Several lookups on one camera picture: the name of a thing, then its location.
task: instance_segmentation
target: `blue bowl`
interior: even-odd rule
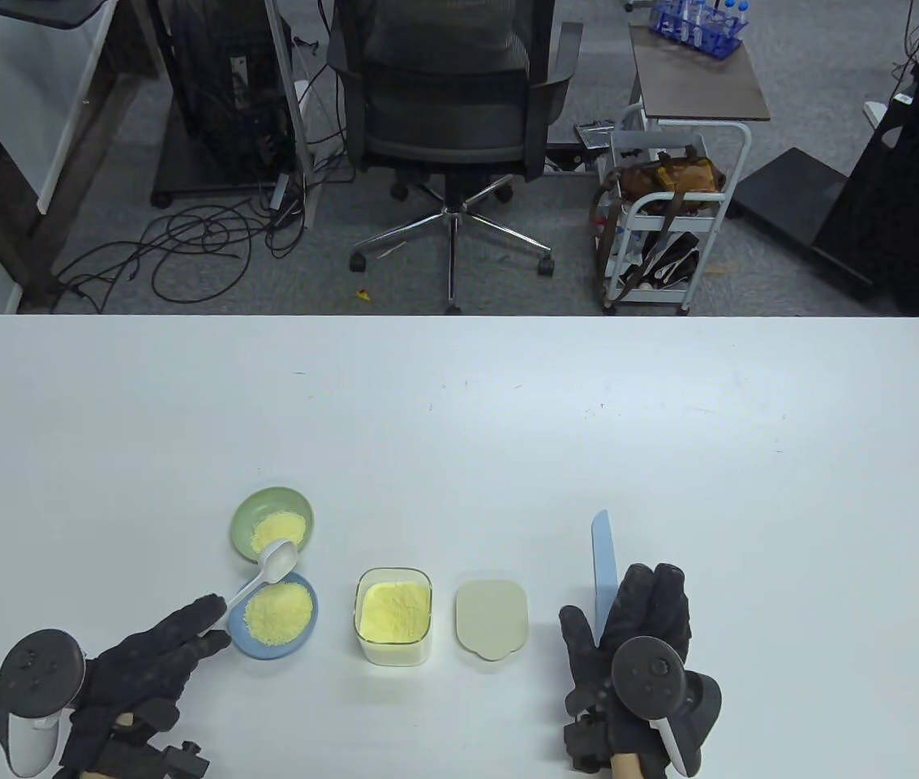
[[[229,635],[232,637],[232,643],[236,645],[236,648],[241,653],[248,654],[248,656],[254,657],[255,660],[278,660],[280,657],[297,652],[304,645],[304,642],[307,642],[307,637],[311,635],[311,631],[315,628],[315,620],[319,616],[319,601],[315,597],[315,588],[311,586],[311,582],[308,582],[307,579],[300,574],[296,574],[296,572],[290,572],[282,582],[299,583],[311,595],[311,621],[308,621],[303,633],[288,644],[281,644],[280,646],[262,644],[258,639],[252,637],[249,628],[247,628],[247,620],[243,618],[247,613],[247,604],[251,602],[251,598],[268,585],[257,587],[253,593],[249,594],[240,605],[237,605],[229,613]]]

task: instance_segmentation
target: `white spoon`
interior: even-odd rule
[[[229,601],[225,607],[225,616],[228,617],[232,609],[247,599],[263,583],[281,582],[297,564],[297,545],[293,541],[281,539],[265,546],[258,564],[261,570],[251,579],[243,589],[236,593],[236,597]]]

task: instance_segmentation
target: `brown bag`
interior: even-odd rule
[[[644,210],[654,215],[663,215],[662,229],[657,234],[647,256],[638,267],[633,267],[630,273],[622,278],[621,292],[614,300],[605,301],[617,303],[640,285],[644,274],[651,267],[653,256],[664,245],[672,229],[672,222],[677,216],[693,216],[700,208],[709,208],[709,204],[700,201],[686,203],[686,192],[722,192],[726,186],[726,175],[723,174],[715,163],[707,157],[701,157],[692,145],[686,146],[685,157],[670,157],[664,152],[659,153],[659,159],[641,162],[635,166],[619,167],[612,170],[603,184],[593,195],[592,205],[589,207],[589,229],[596,235],[596,212],[599,202],[604,194],[613,193],[620,185],[621,200],[612,198],[607,212],[607,220],[603,224],[603,234],[599,236],[596,244],[596,278],[600,285],[604,283],[604,274],[607,272],[607,262],[614,248],[614,238],[618,230],[618,219],[621,217],[621,204],[633,204],[641,197],[655,192],[671,192],[671,200],[659,200],[646,205]]]

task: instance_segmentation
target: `mesh chair back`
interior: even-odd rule
[[[367,151],[460,166],[523,159],[553,0],[337,2],[365,81]]]

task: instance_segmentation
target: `beige lid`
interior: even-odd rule
[[[456,593],[456,637],[485,660],[498,661],[527,640],[527,596],[507,579],[464,583]]]

